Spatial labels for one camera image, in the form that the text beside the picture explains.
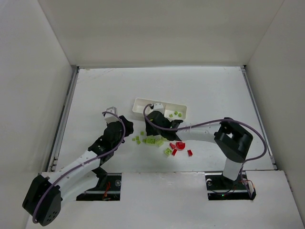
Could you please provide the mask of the green 2x3 lego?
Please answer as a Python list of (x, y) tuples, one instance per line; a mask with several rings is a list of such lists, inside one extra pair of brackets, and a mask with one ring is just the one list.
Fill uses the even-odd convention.
[(154, 138), (146, 138), (146, 144), (148, 145), (155, 145), (155, 140)]

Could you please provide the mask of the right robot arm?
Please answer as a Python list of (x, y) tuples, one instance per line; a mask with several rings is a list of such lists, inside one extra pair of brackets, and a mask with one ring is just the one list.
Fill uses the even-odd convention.
[(217, 144), (226, 156), (223, 177), (237, 180), (251, 146), (253, 135), (231, 118), (201, 126), (184, 126), (182, 120), (168, 120), (160, 111), (144, 117), (147, 135), (161, 135), (169, 141), (188, 140)]

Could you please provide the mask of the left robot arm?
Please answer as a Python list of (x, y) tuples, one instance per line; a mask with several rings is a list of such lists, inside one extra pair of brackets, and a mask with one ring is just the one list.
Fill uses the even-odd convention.
[(103, 135), (74, 162), (49, 176), (38, 174), (32, 180), (22, 207), (32, 216), (33, 223), (49, 225), (60, 213), (64, 195), (87, 174), (92, 187), (107, 174), (101, 165), (133, 133), (133, 122), (123, 115), (113, 117), (115, 120), (107, 122)]

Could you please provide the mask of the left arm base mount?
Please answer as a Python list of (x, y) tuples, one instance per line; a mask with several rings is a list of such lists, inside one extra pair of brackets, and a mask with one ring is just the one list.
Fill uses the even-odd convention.
[(120, 201), (122, 173), (108, 173), (97, 168), (93, 172), (99, 178), (97, 185), (77, 196), (77, 201)]

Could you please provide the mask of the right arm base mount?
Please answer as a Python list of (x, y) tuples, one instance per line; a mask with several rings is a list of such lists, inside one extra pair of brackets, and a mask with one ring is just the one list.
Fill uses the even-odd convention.
[(208, 200), (254, 200), (256, 189), (243, 171), (232, 181), (222, 173), (205, 173)]

